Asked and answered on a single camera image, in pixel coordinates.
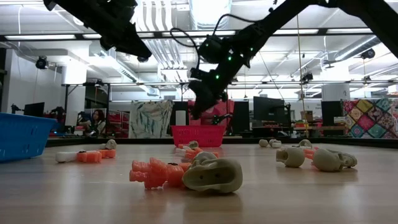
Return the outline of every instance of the black cable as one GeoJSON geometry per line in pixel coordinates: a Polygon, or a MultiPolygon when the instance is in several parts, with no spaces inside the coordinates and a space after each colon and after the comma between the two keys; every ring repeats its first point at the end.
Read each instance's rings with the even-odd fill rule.
{"type": "Polygon", "coordinates": [[[170,29],[170,35],[172,36],[173,40],[175,40],[180,45],[182,45],[184,47],[195,48],[195,50],[197,51],[197,55],[198,55],[198,63],[197,63],[197,70],[198,70],[199,69],[199,65],[200,65],[200,56],[199,56],[198,46],[195,43],[195,41],[193,41],[192,37],[189,34],[187,34],[184,30],[181,30],[180,28],[176,28],[176,27],[170,29]],[[191,40],[192,45],[184,44],[181,41],[177,40],[177,38],[175,38],[174,35],[173,35],[173,31],[182,32],[183,34],[185,34],[188,37],[188,39],[191,40]]]}
{"type": "Polygon", "coordinates": [[[242,18],[242,17],[239,17],[239,16],[235,16],[235,15],[232,15],[232,14],[224,14],[218,19],[218,21],[216,23],[216,26],[214,27],[213,35],[216,34],[217,28],[218,28],[221,20],[223,20],[224,17],[227,17],[227,16],[235,18],[235,19],[239,19],[240,21],[244,21],[244,22],[258,22],[258,21],[254,21],[254,20],[250,20],[250,19],[245,19],[245,18],[242,18]]]}

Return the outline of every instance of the pink plastic basket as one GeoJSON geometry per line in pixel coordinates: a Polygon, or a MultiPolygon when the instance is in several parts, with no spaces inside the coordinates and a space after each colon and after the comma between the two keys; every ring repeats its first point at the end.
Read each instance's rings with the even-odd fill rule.
{"type": "Polygon", "coordinates": [[[197,141],[199,147],[219,147],[223,143],[225,126],[172,126],[174,144],[188,144],[197,141]]]}

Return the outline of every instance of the wooden floor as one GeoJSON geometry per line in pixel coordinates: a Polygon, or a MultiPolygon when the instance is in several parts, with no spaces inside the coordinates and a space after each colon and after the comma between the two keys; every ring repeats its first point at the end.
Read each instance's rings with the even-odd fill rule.
{"type": "Polygon", "coordinates": [[[224,196],[192,190],[144,190],[129,182],[131,161],[177,161],[170,145],[119,145],[101,164],[57,164],[53,147],[35,159],[0,164],[0,223],[398,223],[398,151],[322,145],[354,154],[355,169],[322,173],[275,162],[275,149],[224,145],[238,160],[243,186],[224,196]]]}

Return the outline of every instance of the cardboard box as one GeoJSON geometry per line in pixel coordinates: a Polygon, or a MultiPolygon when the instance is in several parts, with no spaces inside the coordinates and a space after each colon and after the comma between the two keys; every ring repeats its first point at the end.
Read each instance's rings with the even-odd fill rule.
{"type": "Polygon", "coordinates": [[[301,111],[300,113],[301,113],[301,119],[302,119],[302,120],[305,120],[305,119],[306,119],[308,122],[309,122],[309,121],[313,121],[313,114],[312,114],[312,111],[305,111],[306,116],[304,116],[304,111],[301,111]]]}

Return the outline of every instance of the blue plastic basket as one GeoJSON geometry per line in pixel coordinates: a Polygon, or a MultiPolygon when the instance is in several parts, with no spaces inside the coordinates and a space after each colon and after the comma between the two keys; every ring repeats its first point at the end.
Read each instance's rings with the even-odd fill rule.
{"type": "Polygon", "coordinates": [[[0,113],[0,161],[41,155],[55,122],[48,118],[0,113]]]}

